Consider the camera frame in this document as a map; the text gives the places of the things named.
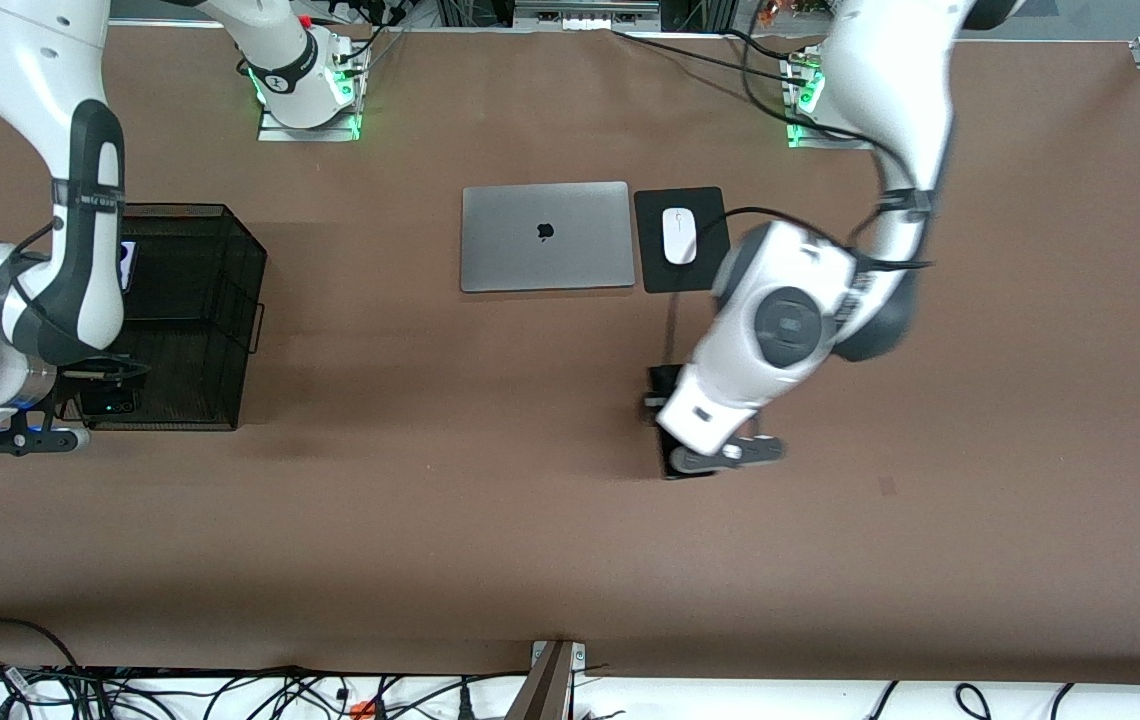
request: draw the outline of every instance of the white robotic arm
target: white robotic arm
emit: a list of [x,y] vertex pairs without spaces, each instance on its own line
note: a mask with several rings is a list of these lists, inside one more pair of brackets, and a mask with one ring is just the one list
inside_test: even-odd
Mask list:
[[808,378],[829,354],[866,360],[907,332],[918,260],[951,137],[951,47],[995,27],[1023,0],[841,0],[823,41],[825,118],[873,141],[885,196],[861,255],[788,222],[749,232],[712,287],[717,316],[658,423],[717,455],[735,429]]
[[[317,126],[351,101],[326,28],[304,28],[288,0],[171,0],[222,22],[268,109]],[[0,243],[0,422],[50,391],[55,368],[103,354],[121,332],[119,291],[125,141],[100,73],[108,0],[0,0],[0,117],[52,178],[52,252]]]

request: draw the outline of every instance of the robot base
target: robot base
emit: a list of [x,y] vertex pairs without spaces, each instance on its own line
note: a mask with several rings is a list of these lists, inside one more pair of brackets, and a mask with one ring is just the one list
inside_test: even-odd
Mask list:
[[656,417],[667,404],[667,398],[676,390],[681,365],[658,365],[649,368],[649,386],[643,398],[649,423],[658,429],[658,448],[663,463],[665,480],[707,478],[717,471],[735,471],[752,465],[779,463],[785,453],[784,442],[779,437],[754,434],[752,437],[732,437],[720,449],[720,455],[699,455],[671,436],[658,424]]
[[[821,104],[823,95],[823,72],[820,68],[820,46],[804,47],[797,54],[791,54],[788,60],[779,62],[779,72],[784,77],[799,77],[806,81],[805,87],[782,83],[784,88],[784,106],[790,115],[811,118],[821,124],[842,126],[839,118],[831,117],[826,106]],[[817,129],[788,124],[789,147],[817,147],[821,150],[871,150],[868,141],[853,137],[840,137]]]

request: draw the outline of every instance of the green led light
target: green led light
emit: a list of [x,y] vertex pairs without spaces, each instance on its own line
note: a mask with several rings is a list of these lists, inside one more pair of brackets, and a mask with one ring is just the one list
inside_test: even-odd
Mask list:
[[254,77],[254,74],[251,74],[250,82],[253,83],[253,85],[254,85],[254,96],[255,96],[255,99],[259,100],[260,105],[263,105],[264,108],[267,108],[268,101],[266,101],[263,99],[263,88],[259,87],[259,77]]
[[803,92],[803,100],[799,104],[799,108],[806,111],[806,113],[814,112],[814,105],[819,104],[819,96],[823,92],[823,76],[820,73],[814,73],[814,79],[806,85],[806,91]]

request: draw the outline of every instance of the brown table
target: brown table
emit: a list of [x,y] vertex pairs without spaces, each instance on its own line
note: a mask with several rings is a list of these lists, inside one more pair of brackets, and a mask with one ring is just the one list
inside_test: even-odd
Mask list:
[[[458,673],[570,635],[617,673],[1140,682],[1125,46],[961,44],[910,341],[773,404],[784,463],[684,483],[637,414],[666,298],[461,295],[461,188],[715,185],[844,234],[866,154],[788,150],[735,73],[606,33],[407,36],[339,146],[255,142],[236,59],[114,28],[104,73],[131,199],[223,202],[269,249],[245,427],[0,457],[0,614],[87,664]],[[44,188],[0,123],[0,238]]]

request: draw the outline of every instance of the black cable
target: black cable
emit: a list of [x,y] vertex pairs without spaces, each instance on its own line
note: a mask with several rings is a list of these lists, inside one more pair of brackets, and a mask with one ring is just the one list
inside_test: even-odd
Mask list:
[[662,44],[662,42],[654,42],[653,40],[646,40],[643,36],[632,36],[626,32],[619,32],[617,28],[611,28],[612,33],[618,36],[626,38],[633,42],[640,42],[641,46],[656,47],[658,50],[666,50],[668,54],[685,55],[686,58],[694,58],[695,60],[703,60],[705,63],[711,63],[712,65],[720,65],[723,68],[740,69],[740,72],[750,73],[755,76],[769,77],[774,81],[787,82],[789,85],[807,85],[806,81],[801,77],[784,77],[777,73],[767,73],[765,69],[757,68],[743,68],[734,63],[727,63],[725,60],[718,60],[716,58],[708,58],[707,55],[691,54],[690,50],[679,49],[679,47],[671,47],[670,44]]
[[[144,710],[144,707],[136,707],[135,705],[130,705],[130,703],[121,702],[119,699],[114,699],[112,702],[112,706],[125,707],[128,711],[136,712],[136,714],[139,715],[144,715],[148,720],[160,720],[160,717],[152,714],[149,711]],[[171,707],[160,705],[160,703],[158,707],[162,707],[162,710],[166,711],[166,720],[178,720],[178,715],[174,715],[174,712],[171,710]]]
[[681,293],[674,292],[667,301],[667,325],[663,332],[663,361],[660,365],[671,365],[671,355],[676,352],[676,311],[678,311]]
[[[974,712],[974,707],[969,706],[966,702],[966,692],[974,693],[974,696],[978,698],[978,703],[983,706],[983,714]],[[964,714],[970,715],[974,720],[992,720],[992,710],[987,706],[987,698],[983,697],[982,689],[974,687],[971,684],[960,684],[953,688],[953,699],[956,701],[956,706],[962,709]]]
[[1050,703],[1050,720],[1059,720],[1059,703],[1062,702],[1062,696],[1068,694],[1068,692],[1076,687],[1076,684],[1064,684],[1059,692],[1054,693],[1054,702]]
[[[0,684],[2,685],[2,687],[6,688],[6,699],[2,701],[2,703],[0,703],[0,720],[9,720],[9,715],[11,714],[11,710],[14,705],[16,705],[16,703],[23,706],[23,712],[25,712],[25,714],[27,715],[27,720],[35,720],[35,717],[32,715],[32,706],[34,705],[43,705],[43,706],[68,705],[67,701],[58,703],[34,703],[28,701],[26,696],[23,696],[21,688],[14,687],[14,684],[11,684],[11,679],[8,678],[8,676],[5,673],[1,666],[0,666]],[[73,705],[72,715],[73,720],[76,720],[78,711],[75,705]]]
[[725,213],[720,214],[720,218],[716,218],[714,220],[710,220],[710,222],[703,224],[703,227],[699,228],[699,232],[695,234],[694,236],[695,243],[698,243],[698,238],[702,237],[703,234],[710,231],[710,229],[717,227],[717,224],[726,222],[726,219],[733,218],[735,215],[769,215],[771,218],[775,218],[776,220],[785,220],[789,223],[793,223],[795,226],[804,229],[804,231],[808,231],[809,234],[816,234],[820,237],[830,238],[830,240],[831,238],[836,237],[833,234],[822,231],[822,229],[817,228],[815,224],[807,222],[807,220],[799,219],[797,215],[793,215],[791,213],[784,213],[784,211],[782,210],[757,208],[756,205],[747,205],[743,206],[742,208],[726,210]]
[[[575,717],[575,688],[572,685],[570,688],[570,717]],[[477,720],[477,711],[473,710],[473,692],[469,689],[469,684],[463,684],[459,687],[459,720]]]
[[[26,247],[27,245],[31,245],[31,243],[34,242],[36,238],[43,236],[43,234],[46,232],[49,232],[49,228],[52,227],[54,222],[51,222],[40,234],[34,234],[34,236],[27,237],[25,242],[21,243],[21,247]],[[82,670],[81,665],[78,664],[76,657],[72,656],[72,651],[68,651],[68,646],[66,646],[66,644],[63,644],[58,635],[50,632],[50,630],[44,629],[42,625],[32,623],[32,621],[28,620],[19,620],[16,617],[2,617],[2,616],[0,616],[0,625],[17,625],[18,628],[26,628],[28,630],[32,630],[32,632],[41,635],[41,637],[48,639],[48,641],[52,644],[55,648],[57,648],[59,655],[62,655],[64,660],[68,661],[68,666],[72,666],[72,670],[75,671],[75,673],[84,673],[84,670]],[[109,711],[108,697],[105,696],[103,684],[97,684],[97,682],[91,682],[91,680],[85,680],[85,687],[89,688],[90,692],[93,692],[95,699],[98,701],[99,703],[100,714],[103,717],[109,717],[112,712]],[[82,711],[84,711],[85,719],[90,719],[89,699],[82,698]]]
[[885,712],[886,703],[890,702],[890,693],[894,693],[895,688],[899,687],[899,680],[890,680],[886,685],[883,692],[881,692],[881,697],[878,698],[876,707],[872,707],[872,715],[868,715],[868,720],[881,720],[881,714]]
[[880,208],[873,208],[871,213],[868,213],[868,218],[863,218],[862,220],[860,220],[860,223],[854,226],[854,229],[853,231],[850,231],[849,236],[846,236],[845,245],[848,245],[850,247],[858,247],[860,236],[862,236],[862,234],[866,231],[868,228],[872,227],[872,223],[877,222],[877,219],[880,216],[881,216]]
[[282,680],[285,680],[285,684],[283,684],[282,688],[278,692],[270,694],[270,696],[268,696],[268,699],[263,701],[262,703],[259,703],[259,707],[254,707],[254,711],[251,711],[250,715],[246,715],[246,720],[254,720],[255,717],[259,717],[260,712],[264,711],[266,707],[268,707],[269,705],[274,705],[274,703],[280,702],[282,696],[285,696],[285,694],[290,692],[291,685],[300,682],[299,678],[282,678]]
[[352,50],[348,55],[340,55],[337,57],[337,60],[340,62],[340,64],[347,63],[347,62],[351,60],[352,58],[356,58],[356,56],[358,56],[360,54],[365,54],[365,51],[368,50],[370,46],[374,46],[375,38],[378,38],[378,33],[382,33],[383,28],[385,28],[385,27],[388,27],[388,26],[376,26],[374,28],[374,32],[370,33],[370,36],[368,38],[368,40],[365,41],[365,44],[361,44],[360,47],[358,47],[358,49]]
[[[212,714],[212,712],[214,711],[214,704],[219,702],[219,698],[223,696],[223,693],[233,692],[233,689],[249,687],[252,684],[259,682],[259,680],[262,680],[264,678],[270,678],[270,676],[277,676],[278,673],[290,673],[287,676],[299,676],[300,673],[309,676],[317,676],[317,674],[336,676],[333,673],[324,673],[324,671],[319,670],[309,670],[306,669],[306,666],[298,666],[298,665],[264,666],[263,670],[254,670],[250,671],[250,673],[241,673],[233,676],[233,678],[228,679],[228,682],[223,684],[222,687],[219,687],[219,689],[217,689],[217,692],[213,693],[192,693],[192,692],[148,692],[148,693],[157,694],[157,696],[162,696],[162,694],[182,694],[182,696],[190,696],[190,697],[209,697],[210,702],[206,703],[205,711],[203,712],[203,714],[201,714],[201,720],[210,720],[210,714]],[[276,694],[274,694],[268,699],[268,702],[272,702],[274,698],[276,697],[277,697]]]
[[442,696],[442,694],[446,694],[448,692],[456,692],[456,689],[464,687],[464,684],[479,684],[482,682],[482,680],[492,680],[494,678],[512,678],[512,676],[524,676],[524,674],[526,673],[472,674],[469,676],[469,678],[462,679],[459,682],[448,684],[446,685],[446,687],[438,689],[438,692],[431,692],[429,694],[425,694],[425,696],[420,697],[420,699],[416,699],[412,703],[407,703],[407,705],[400,707],[400,711],[398,711],[396,715],[389,715],[388,720],[397,720],[398,717],[405,715],[406,712],[415,710],[415,707],[423,705],[423,703],[429,702],[433,697]]
[[777,50],[771,50],[769,47],[766,47],[765,44],[759,44],[759,42],[757,42],[756,40],[754,40],[752,36],[748,35],[747,32],[739,31],[739,28],[733,28],[733,27],[722,28],[720,30],[720,34],[722,35],[730,35],[730,36],[738,36],[739,40],[742,40],[742,41],[747,42],[749,46],[751,46],[752,49],[757,51],[757,54],[765,55],[765,56],[767,56],[767,58],[774,58],[775,60],[785,60],[785,59],[788,59],[788,55],[789,54],[780,54]]

